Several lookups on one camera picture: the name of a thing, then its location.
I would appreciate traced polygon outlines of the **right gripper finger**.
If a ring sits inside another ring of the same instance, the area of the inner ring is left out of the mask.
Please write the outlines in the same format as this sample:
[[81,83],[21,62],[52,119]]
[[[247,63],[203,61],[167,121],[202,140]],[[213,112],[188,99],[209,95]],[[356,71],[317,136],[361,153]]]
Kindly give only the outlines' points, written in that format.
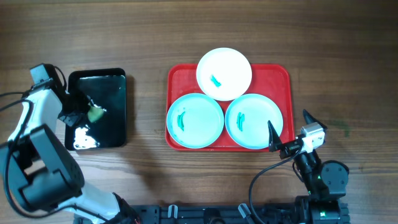
[[280,140],[280,137],[277,134],[271,121],[268,121],[267,125],[269,130],[269,147],[268,147],[269,151],[270,152],[279,151],[282,147],[282,141]]
[[326,125],[313,117],[306,109],[303,109],[303,118],[306,124],[318,123],[324,130],[328,129]]

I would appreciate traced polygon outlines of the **green yellow sponge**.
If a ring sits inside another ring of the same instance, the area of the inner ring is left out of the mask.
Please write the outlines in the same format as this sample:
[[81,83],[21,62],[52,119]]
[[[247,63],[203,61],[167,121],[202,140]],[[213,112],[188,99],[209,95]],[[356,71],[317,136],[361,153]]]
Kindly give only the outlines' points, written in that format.
[[91,106],[87,113],[88,121],[91,123],[95,123],[102,118],[103,114],[104,110],[102,108]]

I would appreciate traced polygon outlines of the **white round plate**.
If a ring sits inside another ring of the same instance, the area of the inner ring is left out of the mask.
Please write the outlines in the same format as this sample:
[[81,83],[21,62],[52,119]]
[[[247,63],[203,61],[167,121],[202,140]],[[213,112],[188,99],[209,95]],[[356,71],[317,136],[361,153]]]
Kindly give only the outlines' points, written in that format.
[[252,68],[248,59],[231,48],[217,48],[200,59],[196,78],[204,94],[218,101],[231,101],[248,90]]

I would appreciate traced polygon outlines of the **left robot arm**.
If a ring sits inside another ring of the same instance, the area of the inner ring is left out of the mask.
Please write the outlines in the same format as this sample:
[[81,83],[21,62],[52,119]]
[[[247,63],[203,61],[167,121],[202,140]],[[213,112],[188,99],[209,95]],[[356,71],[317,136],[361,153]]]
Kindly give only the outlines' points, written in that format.
[[14,211],[40,219],[71,212],[91,223],[139,223],[136,211],[116,193],[85,182],[76,160],[54,133],[56,122],[75,124],[95,107],[83,93],[29,90],[17,128],[1,145],[4,193]]

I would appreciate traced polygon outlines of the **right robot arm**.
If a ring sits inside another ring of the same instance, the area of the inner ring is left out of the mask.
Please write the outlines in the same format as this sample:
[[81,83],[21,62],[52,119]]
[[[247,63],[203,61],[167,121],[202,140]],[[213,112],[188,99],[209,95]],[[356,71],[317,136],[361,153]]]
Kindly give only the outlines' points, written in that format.
[[306,125],[293,141],[283,143],[268,122],[271,151],[293,159],[294,172],[308,191],[292,203],[270,203],[261,209],[266,223],[349,223],[349,210],[340,198],[346,195],[349,168],[335,160],[321,161],[316,149],[325,143],[327,127],[303,110]]

